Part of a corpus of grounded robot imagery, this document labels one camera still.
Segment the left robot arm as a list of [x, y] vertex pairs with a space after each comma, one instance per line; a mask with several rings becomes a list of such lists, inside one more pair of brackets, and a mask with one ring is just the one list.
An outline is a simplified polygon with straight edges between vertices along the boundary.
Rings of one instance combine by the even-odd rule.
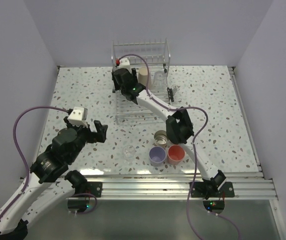
[[107, 125], [95, 120], [96, 130], [90, 130], [85, 121], [64, 119], [66, 128], [60, 130], [52, 143], [40, 154], [28, 169], [21, 187], [0, 208], [0, 240], [21, 240], [27, 235], [31, 220], [24, 218], [27, 212], [41, 212], [61, 198], [89, 195], [87, 180], [71, 165], [86, 144], [104, 143]]

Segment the small clear glass cup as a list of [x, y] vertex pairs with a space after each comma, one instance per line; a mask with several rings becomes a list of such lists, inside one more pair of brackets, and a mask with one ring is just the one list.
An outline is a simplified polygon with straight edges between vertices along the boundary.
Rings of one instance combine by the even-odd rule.
[[122, 154], [125, 160], [131, 160], [135, 158], [135, 155], [136, 155], [135, 147], [132, 145], [125, 146], [122, 150]]

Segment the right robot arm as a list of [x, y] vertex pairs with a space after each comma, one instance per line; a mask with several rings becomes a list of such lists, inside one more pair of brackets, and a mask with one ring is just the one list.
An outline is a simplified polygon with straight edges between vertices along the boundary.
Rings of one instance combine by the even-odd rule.
[[175, 109], [156, 97], [138, 82], [135, 69], [129, 71], [124, 67], [116, 68], [112, 71], [112, 80], [115, 90], [120, 91], [128, 101], [147, 108], [165, 122], [166, 134], [171, 143], [180, 145], [194, 159], [195, 166], [205, 183], [207, 194], [217, 196], [221, 193], [223, 184], [226, 182], [225, 175], [202, 150], [196, 150], [195, 140], [208, 123], [207, 113], [199, 107], [192, 107], [193, 110], [203, 112], [206, 117], [204, 126], [194, 133], [193, 124], [187, 112], [189, 108]]

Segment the tan paper cup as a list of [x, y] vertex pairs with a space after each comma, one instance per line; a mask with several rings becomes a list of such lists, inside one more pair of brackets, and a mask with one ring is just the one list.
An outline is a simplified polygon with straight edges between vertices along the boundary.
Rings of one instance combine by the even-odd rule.
[[148, 85], [148, 89], [151, 87], [151, 78], [148, 75], [148, 70], [146, 67], [140, 67], [138, 70], [138, 82], [146, 87]]

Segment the large clear glass cup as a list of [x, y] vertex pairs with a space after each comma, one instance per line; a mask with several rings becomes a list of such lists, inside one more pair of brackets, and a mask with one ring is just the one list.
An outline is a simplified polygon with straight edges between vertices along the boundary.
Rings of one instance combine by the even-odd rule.
[[152, 89], [160, 91], [165, 86], [166, 74], [163, 71], [157, 71], [154, 73], [152, 81]]

